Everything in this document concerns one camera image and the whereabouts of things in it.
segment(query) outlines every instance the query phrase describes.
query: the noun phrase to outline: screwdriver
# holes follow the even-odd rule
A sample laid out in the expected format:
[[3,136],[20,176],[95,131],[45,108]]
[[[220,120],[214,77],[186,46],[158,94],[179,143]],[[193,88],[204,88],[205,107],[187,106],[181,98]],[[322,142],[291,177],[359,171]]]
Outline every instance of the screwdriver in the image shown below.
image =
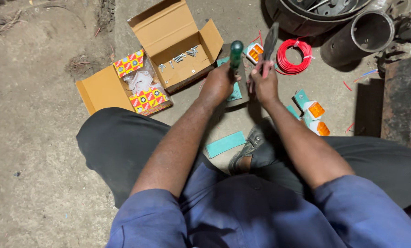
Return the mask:
[[241,64],[241,54],[244,49],[242,41],[234,41],[230,46],[230,69],[236,74],[239,65]]

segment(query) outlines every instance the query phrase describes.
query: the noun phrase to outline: blue sleeve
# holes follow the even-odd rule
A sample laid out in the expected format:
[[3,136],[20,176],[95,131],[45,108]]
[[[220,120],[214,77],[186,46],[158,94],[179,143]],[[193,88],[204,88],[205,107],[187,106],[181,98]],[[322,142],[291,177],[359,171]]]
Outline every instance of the blue sleeve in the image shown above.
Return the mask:
[[121,206],[106,248],[185,247],[187,228],[178,202],[163,189],[138,192]]
[[411,247],[411,219],[373,182],[344,176],[318,187],[314,198],[349,247]]

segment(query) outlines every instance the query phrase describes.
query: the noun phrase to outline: blue shirt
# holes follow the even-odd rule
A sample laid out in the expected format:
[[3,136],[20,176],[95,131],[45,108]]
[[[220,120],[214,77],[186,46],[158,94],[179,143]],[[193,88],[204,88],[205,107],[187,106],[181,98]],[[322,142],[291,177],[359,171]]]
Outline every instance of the blue shirt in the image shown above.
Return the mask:
[[411,248],[411,219],[367,179],[325,183],[311,204],[254,175],[217,178],[199,166],[181,204],[162,189],[132,195],[106,247]]

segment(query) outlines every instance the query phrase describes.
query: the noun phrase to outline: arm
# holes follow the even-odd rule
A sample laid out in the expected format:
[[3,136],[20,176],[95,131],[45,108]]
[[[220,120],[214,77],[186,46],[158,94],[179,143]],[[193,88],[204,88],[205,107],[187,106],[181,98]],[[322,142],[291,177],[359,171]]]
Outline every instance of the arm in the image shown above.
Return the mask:
[[257,70],[251,75],[259,102],[273,119],[297,172],[312,189],[335,178],[354,175],[342,156],[286,110],[277,94],[277,76],[272,61],[264,62],[263,76]]
[[286,110],[277,95],[273,64],[265,63],[263,76],[252,72],[258,99],[337,234],[348,247],[411,247],[411,219],[378,186],[354,176],[333,148]]
[[229,63],[208,74],[199,97],[156,147],[112,223],[106,247],[184,247],[178,198],[214,109],[232,92]]
[[179,197],[207,122],[215,108],[233,92],[235,81],[229,63],[208,74],[199,97],[156,147],[136,180],[131,195],[146,189],[166,189]]

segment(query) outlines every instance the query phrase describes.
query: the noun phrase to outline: plastic bag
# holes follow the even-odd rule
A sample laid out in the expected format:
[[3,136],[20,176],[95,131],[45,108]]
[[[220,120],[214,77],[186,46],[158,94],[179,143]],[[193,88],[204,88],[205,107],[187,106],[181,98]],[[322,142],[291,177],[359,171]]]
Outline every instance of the plastic bag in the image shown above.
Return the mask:
[[154,75],[155,72],[153,71],[152,64],[146,56],[141,68],[123,76],[122,79],[129,85],[129,90],[133,94],[136,94],[137,92],[147,90],[150,87],[154,81]]

